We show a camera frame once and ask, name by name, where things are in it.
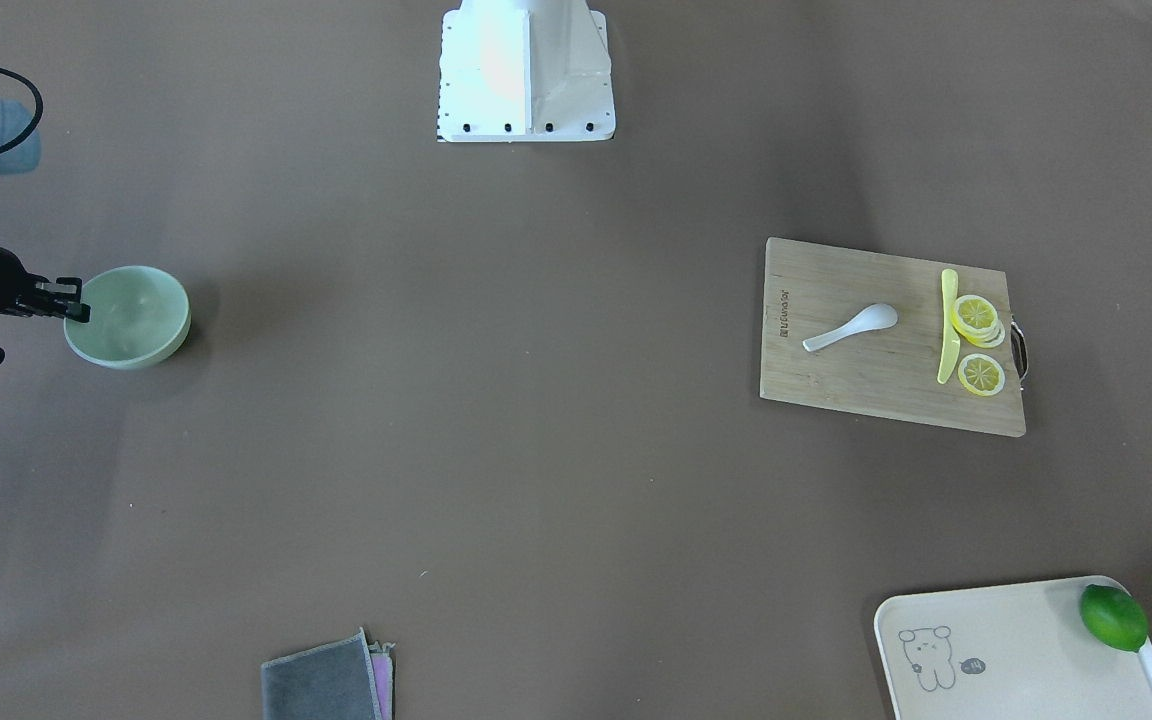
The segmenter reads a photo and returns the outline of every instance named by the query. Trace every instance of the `yellow knife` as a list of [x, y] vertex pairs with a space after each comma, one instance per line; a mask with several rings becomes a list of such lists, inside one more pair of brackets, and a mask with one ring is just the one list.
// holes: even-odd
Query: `yellow knife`
[[945, 306], [945, 325], [941, 328], [941, 369], [935, 373], [935, 381], [946, 384], [954, 374], [954, 365], [958, 363], [958, 349], [963, 341], [950, 323], [954, 313], [954, 301], [958, 297], [958, 272], [952, 268], [941, 270], [941, 302]]

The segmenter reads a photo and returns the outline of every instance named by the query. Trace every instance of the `bowl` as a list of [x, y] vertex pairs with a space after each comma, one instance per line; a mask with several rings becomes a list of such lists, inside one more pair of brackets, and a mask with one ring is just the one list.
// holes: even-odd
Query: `bowl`
[[84, 361], [136, 370], [168, 359], [189, 334], [189, 296], [180, 281], [146, 265], [105, 270], [83, 283], [91, 320], [65, 319], [65, 342]]

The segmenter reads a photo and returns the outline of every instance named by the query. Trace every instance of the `white ceramic spoon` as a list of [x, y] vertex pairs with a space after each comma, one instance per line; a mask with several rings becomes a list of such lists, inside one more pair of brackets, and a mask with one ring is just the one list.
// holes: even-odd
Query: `white ceramic spoon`
[[847, 320], [846, 325], [836, 331], [829, 331], [818, 336], [803, 341], [804, 350], [814, 353], [820, 348], [836, 343], [842, 338], [854, 336], [856, 333], [870, 331], [882, 331], [896, 324], [896, 309], [887, 305], [886, 302], [877, 302], [874, 305], [865, 306], [855, 318]]

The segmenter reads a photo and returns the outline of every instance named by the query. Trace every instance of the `cartoon bear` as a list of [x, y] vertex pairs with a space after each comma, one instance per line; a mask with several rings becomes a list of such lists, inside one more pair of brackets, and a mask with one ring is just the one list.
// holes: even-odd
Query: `cartoon bear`
[[924, 691], [954, 687], [954, 664], [950, 662], [954, 650], [950, 647], [950, 629], [947, 626], [901, 630], [897, 637], [904, 643], [905, 660], [914, 667], [914, 673], [918, 674], [918, 684], [923, 685]]

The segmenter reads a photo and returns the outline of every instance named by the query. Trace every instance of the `folded towel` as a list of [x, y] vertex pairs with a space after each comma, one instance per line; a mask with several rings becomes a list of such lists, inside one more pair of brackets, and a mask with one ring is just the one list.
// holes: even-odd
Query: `folded towel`
[[369, 646], [361, 628], [355, 637], [265, 662], [265, 720], [391, 720], [392, 647]]

